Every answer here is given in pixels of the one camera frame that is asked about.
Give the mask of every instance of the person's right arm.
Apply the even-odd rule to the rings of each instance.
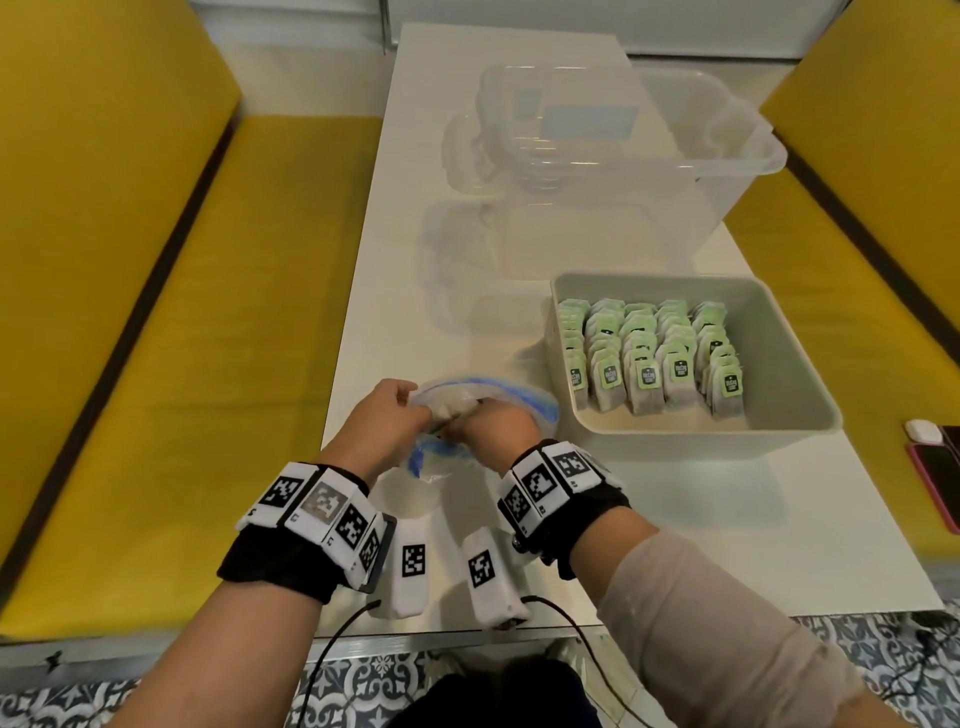
[[[446,437],[466,443],[501,476],[540,441],[526,412],[496,401],[450,425]],[[630,508],[613,508],[588,526],[569,563],[680,728],[907,725],[835,647]]]

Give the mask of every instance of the black cable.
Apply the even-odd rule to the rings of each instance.
[[[921,657],[915,660],[911,665],[902,669],[900,672],[894,673],[894,676],[890,678],[890,682],[887,683],[886,689],[884,689],[879,694],[880,700],[885,701],[895,697],[914,697],[924,685],[924,680],[926,679],[926,669],[928,667],[928,663],[930,662],[930,660],[936,656],[936,654],[944,647],[945,644],[947,644],[947,642],[949,642],[954,637],[956,637],[958,632],[960,632],[960,621],[955,622],[953,624],[953,629],[950,630],[948,633],[946,633],[946,635],[944,635],[942,638],[940,638],[936,642],[931,641],[932,633],[929,633],[929,638],[927,640],[922,641],[924,652],[921,655]],[[917,674],[917,679],[914,680],[913,682],[912,690],[910,691],[893,690],[893,687],[896,685],[898,680],[903,679],[906,675],[910,674],[911,672],[913,672],[913,670],[917,669],[917,667],[920,668],[920,672]]]
[[[619,694],[617,694],[616,690],[613,689],[613,686],[610,684],[610,680],[607,679],[607,673],[603,671],[602,667],[600,667],[600,662],[597,660],[597,656],[593,654],[593,648],[590,646],[590,643],[587,642],[587,635],[584,634],[584,631],[577,625],[575,621],[573,621],[573,618],[569,614],[567,614],[558,605],[554,604],[549,599],[544,599],[542,596],[537,596],[537,595],[523,596],[520,598],[520,601],[522,601],[524,604],[529,604],[532,601],[538,601],[540,604],[546,604],[548,607],[556,611],[561,617],[563,617],[568,622],[570,622],[570,626],[577,631],[577,634],[580,636],[580,639],[583,640],[584,647],[587,648],[587,653],[589,654],[590,659],[593,661],[593,664],[596,665],[597,672],[600,673],[600,678],[603,680],[603,684],[607,686],[607,690],[610,691],[611,695],[616,698],[616,701],[623,706],[623,709],[627,711],[627,713],[629,713],[631,716],[636,718],[637,721],[639,721],[640,725],[645,726],[646,728],[653,728],[653,726],[650,725],[650,723],[648,723],[646,720],[644,720],[643,718],[638,716],[636,713],[634,713],[634,711],[631,710],[630,706],[627,705],[627,702],[622,697],[620,697]]]
[[[320,653],[320,657],[317,658],[317,664],[313,667],[313,672],[310,673],[310,679],[306,681],[306,692],[303,694],[303,705],[300,706],[300,718],[297,720],[297,728],[301,728],[303,725],[303,717],[306,716],[306,704],[310,700],[310,693],[313,692],[314,683],[317,682],[317,675],[320,673],[320,668],[324,665],[324,657],[326,653],[330,651],[330,647],[333,646],[337,640],[340,639],[340,636],[347,631],[347,628],[356,622],[361,615],[367,614],[371,609],[376,609],[382,603],[382,599],[374,599],[372,602],[367,604],[364,607],[361,607],[353,615],[340,625],[340,629],[333,633],[333,637],[330,638],[330,641],[324,647],[324,651]]]

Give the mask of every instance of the storage bin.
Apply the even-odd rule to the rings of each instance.
[[[690,261],[757,175],[786,151],[772,127],[696,71],[497,66],[476,112],[455,117],[443,163],[485,198],[500,272],[692,271]]]
[[[753,278],[568,273],[552,283],[546,360],[561,405],[558,437],[600,458],[631,460],[733,460],[758,457],[810,435],[842,426],[840,410],[770,289]],[[601,414],[577,410],[569,386],[557,322],[563,299],[602,298],[659,303],[719,301],[726,329],[743,365],[745,417],[714,421],[705,402],[695,408],[634,417],[627,406]]]

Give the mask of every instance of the person's left hand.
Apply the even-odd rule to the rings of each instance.
[[[383,379],[357,402],[314,462],[348,470],[372,487],[410,452],[417,435],[430,427],[430,409],[407,404],[415,389],[412,381]]]

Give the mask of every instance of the white table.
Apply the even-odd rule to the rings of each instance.
[[[483,373],[545,382],[539,341],[548,282],[498,279],[467,256],[450,255],[476,242],[469,224],[475,202],[447,184],[444,127],[454,114],[473,109],[481,71],[503,63],[628,60],[613,36],[404,26],[324,442],[383,377],[424,382]],[[725,226],[695,267],[750,273]],[[632,484],[636,510],[685,534],[790,615],[941,606],[843,433],[749,462],[608,465]],[[378,484],[379,504],[399,517],[436,509],[428,551],[432,604],[422,616],[401,621],[364,617],[350,634],[393,636],[394,648],[410,649],[493,639],[477,631],[457,545],[477,527],[501,523],[489,490],[494,476],[485,483],[476,473],[463,480],[439,488],[393,472]],[[526,574],[533,593],[556,601],[582,625],[599,623],[575,582],[560,581],[539,563]],[[360,604],[358,595],[340,590],[318,634],[332,633]],[[539,628],[561,624],[538,609],[527,628],[496,638],[531,639],[545,634]]]

